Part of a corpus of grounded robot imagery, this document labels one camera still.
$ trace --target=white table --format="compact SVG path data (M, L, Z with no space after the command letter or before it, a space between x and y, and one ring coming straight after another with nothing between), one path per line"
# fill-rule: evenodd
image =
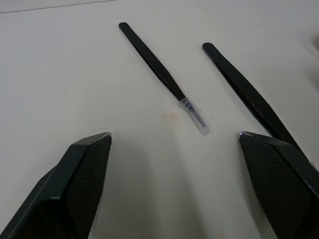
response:
M0 14L0 231L73 142L113 135L93 239L271 239L236 138L267 134L212 42L319 166L317 0L118 0ZM118 28L126 21L211 126L201 136Z

